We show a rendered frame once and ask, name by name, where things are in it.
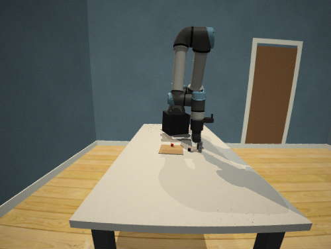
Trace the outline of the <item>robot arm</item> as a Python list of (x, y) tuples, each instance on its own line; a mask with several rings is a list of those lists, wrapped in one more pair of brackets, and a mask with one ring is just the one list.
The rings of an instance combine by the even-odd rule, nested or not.
[[(205, 112), (205, 89), (203, 89), (203, 75), (207, 54), (214, 46), (214, 28), (202, 26), (187, 26), (176, 36), (173, 50), (173, 77), (171, 93), (167, 95), (171, 115), (184, 115), (185, 107), (191, 107), (192, 112)], [(193, 48), (193, 69), (191, 84), (184, 85), (185, 63), (187, 51)], [(190, 95), (192, 94), (192, 95)]]

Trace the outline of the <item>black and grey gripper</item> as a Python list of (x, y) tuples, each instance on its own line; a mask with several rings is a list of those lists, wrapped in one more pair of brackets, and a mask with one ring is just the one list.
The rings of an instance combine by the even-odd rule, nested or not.
[(213, 123), (213, 114), (210, 117), (205, 117), (205, 112), (191, 112), (191, 124), (190, 129), (192, 130), (191, 139), (194, 143), (197, 143), (198, 152), (202, 152), (203, 141), (201, 141), (201, 131), (203, 130), (204, 123)]

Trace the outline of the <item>tan mat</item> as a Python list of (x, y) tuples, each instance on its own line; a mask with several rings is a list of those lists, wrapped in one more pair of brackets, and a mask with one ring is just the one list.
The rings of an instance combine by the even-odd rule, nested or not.
[(183, 155), (183, 146), (181, 145), (167, 145), (162, 144), (160, 147), (159, 154), (178, 154)]

